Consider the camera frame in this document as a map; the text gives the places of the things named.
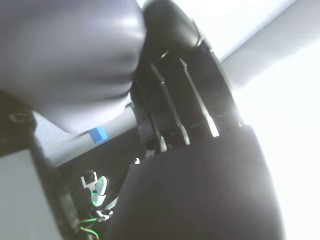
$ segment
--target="wire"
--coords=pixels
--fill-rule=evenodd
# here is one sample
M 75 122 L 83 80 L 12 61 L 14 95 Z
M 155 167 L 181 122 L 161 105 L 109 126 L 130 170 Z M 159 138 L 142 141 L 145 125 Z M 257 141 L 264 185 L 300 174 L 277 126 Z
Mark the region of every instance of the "wire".
M 91 223 L 91 222 L 96 222 L 96 221 L 98 221 L 98 218 L 90 218 L 90 219 L 81 220 L 80 223 L 85 224 L 85 223 Z
M 91 229 L 88 229 L 88 228 L 84 228 L 84 227 L 80 227 L 80 229 L 84 232 L 86 232 L 87 234 L 90 234 L 91 236 L 94 236 L 96 237 L 98 240 L 99 240 L 99 235 L 98 233 L 96 233 L 95 231 L 91 230 Z

